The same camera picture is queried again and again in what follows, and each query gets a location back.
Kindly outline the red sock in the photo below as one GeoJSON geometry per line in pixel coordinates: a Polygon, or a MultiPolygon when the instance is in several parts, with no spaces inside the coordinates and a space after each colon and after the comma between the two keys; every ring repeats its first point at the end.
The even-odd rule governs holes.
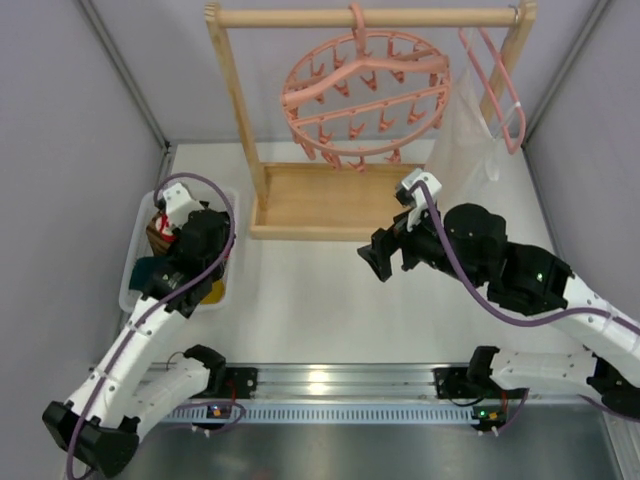
{"type": "Polygon", "coordinates": [[[173,233],[173,227],[166,214],[159,215],[155,221],[155,228],[163,242],[171,244],[175,240],[176,235],[173,233]]]}

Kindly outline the teal sock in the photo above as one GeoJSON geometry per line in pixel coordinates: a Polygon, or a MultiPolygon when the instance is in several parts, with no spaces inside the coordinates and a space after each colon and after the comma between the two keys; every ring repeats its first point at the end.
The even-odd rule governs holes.
{"type": "Polygon", "coordinates": [[[141,257],[137,259],[129,279],[129,289],[143,291],[153,273],[165,264],[166,258],[160,256],[141,257]]]}

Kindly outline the pink round clip hanger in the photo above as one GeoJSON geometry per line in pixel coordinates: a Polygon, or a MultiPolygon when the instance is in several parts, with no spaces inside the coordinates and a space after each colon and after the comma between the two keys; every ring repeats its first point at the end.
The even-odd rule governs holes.
{"type": "Polygon", "coordinates": [[[428,40],[371,29],[357,4],[354,25],[306,53],[280,94],[292,140],[310,160],[365,169],[369,157],[401,161],[401,149],[438,128],[452,90],[448,55],[428,40]]]}

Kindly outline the brown striped sock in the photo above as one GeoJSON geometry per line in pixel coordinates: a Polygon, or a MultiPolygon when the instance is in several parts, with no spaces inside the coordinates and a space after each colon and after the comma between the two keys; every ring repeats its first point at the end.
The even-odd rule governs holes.
{"type": "Polygon", "coordinates": [[[156,219],[159,217],[159,215],[163,213],[161,211],[157,211],[154,216],[151,218],[151,220],[149,221],[149,223],[146,226],[146,236],[151,248],[151,251],[153,253],[154,256],[164,256],[167,254],[171,244],[175,241],[173,241],[171,244],[167,244],[165,242],[162,241],[162,239],[159,237],[156,228],[155,228],[155,221],[156,219]]]}

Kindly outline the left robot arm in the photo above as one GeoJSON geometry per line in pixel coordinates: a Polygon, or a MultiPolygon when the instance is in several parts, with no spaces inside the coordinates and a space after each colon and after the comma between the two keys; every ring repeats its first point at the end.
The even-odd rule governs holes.
{"type": "Polygon", "coordinates": [[[75,462],[106,478],[119,475],[161,420],[189,398],[224,385],[225,357],[203,345],[188,348],[155,381],[141,382],[160,348],[221,278],[235,230],[232,210],[189,208],[167,259],[152,273],[105,356],[67,400],[45,408],[42,420],[66,454],[68,478],[75,476],[75,462]]]}

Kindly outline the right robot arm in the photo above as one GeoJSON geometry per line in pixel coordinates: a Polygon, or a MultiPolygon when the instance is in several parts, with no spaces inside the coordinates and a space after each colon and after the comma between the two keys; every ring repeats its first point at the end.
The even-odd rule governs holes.
{"type": "Polygon", "coordinates": [[[423,213],[416,225],[403,213],[357,253],[382,282],[391,277],[391,258],[399,253],[403,270],[426,265],[448,275],[491,316],[519,328],[551,325],[582,345],[569,354],[478,346],[466,369],[472,395],[547,391],[639,418],[638,321],[591,290],[553,253],[509,241],[503,217],[470,203],[446,214],[423,213]]]}

